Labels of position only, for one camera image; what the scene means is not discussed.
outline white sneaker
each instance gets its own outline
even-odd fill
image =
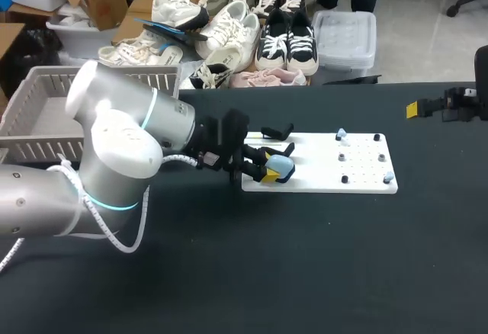
[[[161,58],[149,47],[135,47],[121,43],[118,47],[102,47],[98,50],[100,63],[109,66],[155,66]]]
[[[161,45],[164,44],[164,41],[159,35],[156,35],[144,29],[138,37],[123,39],[115,46],[117,47],[122,43],[134,47],[149,47],[154,54],[157,54]]]
[[[193,75],[183,80],[180,89],[219,88],[236,70],[241,61],[237,47],[215,50]]]
[[[233,24],[235,29],[225,47],[239,48],[242,59],[235,72],[241,72],[254,60],[254,50],[259,39],[259,19],[256,14],[249,14],[242,23],[234,20]]]
[[[242,1],[231,2],[223,8],[200,32],[208,39],[195,42],[195,49],[200,57],[206,59],[214,50],[225,46],[234,29],[233,20],[241,22],[246,14],[247,4]]]
[[[209,17],[207,9],[190,0],[153,0],[151,20],[189,31],[203,27]]]

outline robotic arm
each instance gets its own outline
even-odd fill
[[[257,182],[286,182],[294,173],[293,143],[284,153],[244,144],[245,114],[230,110],[222,119],[196,121],[191,105],[95,61],[88,61],[73,80],[66,113],[84,132],[78,174],[67,172],[66,165],[54,167],[63,172],[2,165],[0,234],[105,238],[89,206],[107,229],[118,231],[167,161],[223,169],[231,180],[244,172]],[[284,134],[269,129],[263,134],[286,140],[292,130],[290,125]]]

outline black device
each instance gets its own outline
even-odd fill
[[[488,46],[481,47],[474,57],[476,89],[449,88],[437,99],[419,99],[406,107],[406,117],[431,117],[442,112],[442,121],[469,122],[474,117],[488,120]]]

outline white cable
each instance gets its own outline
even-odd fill
[[[185,155],[165,156],[162,158],[161,164],[166,164],[167,162],[170,162],[170,161],[185,162],[185,163],[187,163],[193,167],[196,167],[198,165],[197,160],[192,159],[191,157],[188,157]],[[146,191],[144,192],[144,196],[143,196],[143,206],[142,206],[139,231],[137,232],[136,241],[134,242],[134,244],[132,246],[125,246],[110,231],[107,224],[104,222],[103,218],[100,216],[99,212],[97,211],[97,208],[94,206],[94,204],[90,200],[88,194],[86,193],[85,189],[83,188],[82,181],[79,178],[78,172],[76,172],[71,167],[71,162],[69,160],[63,159],[61,161],[61,165],[51,166],[47,170],[52,171],[52,172],[61,172],[68,178],[68,180],[73,184],[73,186],[75,187],[75,189],[77,190],[79,195],[82,196],[83,203],[88,208],[88,210],[91,212],[92,216],[94,217],[97,224],[100,226],[103,233],[106,235],[108,240],[117,249],[119,249],[120,251],[125,252],[127,254],[130,254],[131,252],[135,252],[137,250],[137,248],[139,248],[140,242],[143,239],[144,228],[146,227],[146,215],[147,215],[147,207],[148,207],[148,201],[149,201],[149,186],[147,187]],[[15,242],[14,246],[12,246],[12,249],[10,249],[8,254],[3,258],[2,262],[0,262],[0,272],[2,272],[2,270],[8,264],[8,262],[10,262],[10,260],[12,259],[14,254],[18,251],[18,249],[20,248],[20,246],[22,245],[23,242],[24,242],[24,238],[20,238]]]
[[[24,242],[24,238],[17,239],[15,242],[14,246],[12,246],[12,249],[10,249],[10,252],[3,258],[2,262],[0,263],[0,273],[2,273],[3,268],[10,262],[14,254],[18,251],[18,248],[21,247],[22,243]]]

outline gray plastic basket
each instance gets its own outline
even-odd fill
[[[114,68],[178,98],[179,66]],[[8,149],[7,162],[58,162],[58,153],[70,161],[81,159],[82,127],[64,111],[78,70],[74,66],[42,66],[28,73],[0,123],[0,147]]]

